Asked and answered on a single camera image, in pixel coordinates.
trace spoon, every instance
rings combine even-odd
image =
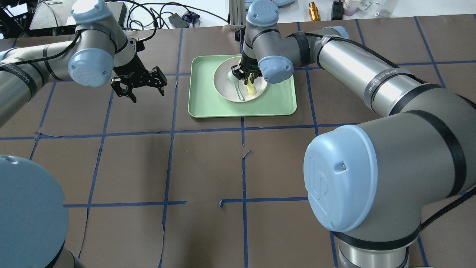
[[[232,83],[235,86],[235,90],[237,91],[238,99],[240,101],[244,101],[245,98],[243,98],[243,95],[241,94],[241,91],[238,88],[238,78],[236,78],[231,71],[227,73],[228,80],[230,83]]]

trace yellow object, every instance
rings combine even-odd
[[[255,86],[251,83],[251,79],[248,78],[248,83],[246,84],[246,89],[248,89],[248,94],[253,96],[256,94]]]
[[[312,21],[320,21],[321,18],[319,17],[319,10],[317,10],[316,5],[314,2],[309,3],[309,15],[311,16]]]

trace light blue joint cap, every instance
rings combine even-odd
[[[44,268],[68,230],[63,191],[30,160],[0,155],[0,170],[0,266]]]
[[[339,35],[342,36],[342,38],[345,38],[345,39],[350,39],[350,36],[349,36],[349,33],[347,32],[347,30],[342,27],[342,26],[330,26],[330,27],[324,27],[325,28],[331,28],[331,29],[334,29],[336,31],[339,32]]]
[[[76,52],[68,63],[71,78],[80,85],[99,87],[111,79],[114,59],[106,51],[86,48]]]
[[[348,232],[367,217],[377,191],[377,156],[368,135],[344,125],[317,136],[304,156],[309,203],[328,230]]]
[[[0,52],[0,61],[3,60],[3,57],[5,57],[5,55],[10,52],[11,50],[14,50],[15,48],[10,48],[10,49],[7,49],[5,51],[1,51]]]
[[[271,84],[281,83],[293,75],[293,62],[283,56],[267,56],[259,60],[258,67],[266,82]]]
[[[256,27],[269,27],[278,22],[278,6],[270,0],[254,1],[246,15],[246,20]]]
[[[79,25],[99,21],[112,15],[112,12],[103,0],[78,0],[73,4],[71,14]]]

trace black strap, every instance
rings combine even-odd
[[[23,58],[20,58],[20,57],[16,57],[16,56],[12,56],[12,57],[8,57],[9,59],[17,59],[19,61],[25,61],[26,59],[23,59]],[[45,84],[45,77],[43,76],[43,73],[40,71],[40,67],[38,66],[38,63],[37,62],[30,62],[28,63],[29,66],[33,67],[36,72],[40,75],[41,77],[41,84]]]
[[[255,38],[253,38],[253,40],[251,41],[251,45],[254,44],[256,38],[258,38],[260,35],[265,34],[265,33],[267,33],[267,32],[272,32],[272,31],[275,31],[275,32],[278,32],[278,33],[279,33],[279,31],[278,31],[277,29],[267,29],[267,30],[264,30],[264,31],[260,32],[259,34],[257,34],[257,35],[255,36]]]
[[[436,131],[441,135],[445,141],[448,149],[450,151],[451,157],[453,158],[453,165],[455,168],[455,180],[453,183],[453,188],[447,197],[451,197],[459,193],[466,180],[466,159],[461,144],[459,143],[456,136],[453,134],[451,129],[439,119],[436,115],[421,111],[421,110],[412,110],[407,113],[411,113],[423,118],[425,121],[430,123]]]
[[[253,46],[250,46],[250,45],[248,44],[248,42],[246,42],[246,39],[245,39],[244,43],[245,43],[245,45],[247,45],[249,48],[253,49]]]
[[[437,84],[423,84],[420,85],[411,91],[407,92],[396,104],[393,106],[392,110],[390,111],[389,115],[393,115],[399,113],[403,110],[403,108],[412,101],[415,97],[420,95],[421,93],[428,91],[434,88],[441,88],[440,85]]]
[[[309,49],[309,41],[303,31],[293,33],[299,45],[299,55],[301,57],[301,67],[308,66],[311,61],[311,51]]]
[[[390,68],[387,70],[384,70],[380,73],[378,73],[367,85],[364,91],[364,103],[367,105],[368,108],[370,108],[372,111],[374,109],[372,108],[372,101],[375,98],[375,95],[377,94],[378,90],[380,87],[385,84],[388,80],[399,76],[399,75],[406,75],[410,77],[415,77],[412,73],[409,71],[402,69],[402,68]]]
[[[351,237],[344,233],[332,232],[334,236],[342,240],[344,243],[351,245],[353,247],[369,249],[369,250],[392,250],[396,248],[404,247],[414,241],[418,234],[420,233],[420,225],[418,228],[413,231],[413,233],[409,234],[408,236],[394,240],[394,241],[384,241],[384,242],[375,242],[375,241],[366,241],[361,240],[355,237]]]
[[[118,49],[118,51],[116,52],[116,54],[119,53],[119,52],[121,52],[121,51],[123,51],[123,50],[127,47],[127,44],[128,44],[128,43],[129,43],[129,40],[126,39],[126,42],[124,43],[124,45],[122,45],[121,48]]]
[[[50,45],[46,45],[45,48],[43,48],[43,57],[46,58],[48,56],[48,47]],[[46,70],[48,70],[48,72],[51,74],[51,76],[56,79],[56,80],[59,80],[59,81],[62,81],[63,79],[59,78],[55,72],[53,72],[53,69],[51,68],[50,66],[50,62],[49,61],[45,61],[45,66],[46,66]]]
[[[63,245],[61,246],[60,250],[56,254],[55,258],[45,268],[53,268],[55,266],[56,262],[60,258],[61,251],[63,251],[63,247],[64,247],[64,242],[63,242]]]
[[[36,92],[38,92],[38,88],[33,78],[16,64],[11,62],[0,62],[0,71],[12,73],[20,78],[28,86],[32,97]]]

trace black device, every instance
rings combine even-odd
[[[152,68],[151,71],[147,71],[137,55],[137,52],[144,50],[144,42],[136,41],[134,38],[129,38],[129,42],[136,50],[136,54],[127,64],[114,67],[114,72],[118,77],[111,78],[112,89],[118,97],[129,97],[133,103],[137,102],[137,98],[132,93],[132,89],[142,86],[155,87],[164,96],[163,87],[167,85],[167,78],[164,73],[157,66]]]
[[[177,13],[172,14],[169,17],[169,21],[170,21],[170,23],[172,23],[172,25],[175,28],[188,28],[189,27],[188,23],[186,21],[184,21]]]
[[[334,1],[334,3],[332,3],[331,21],[341,20],[343,15],[344,3],[340,1]]]

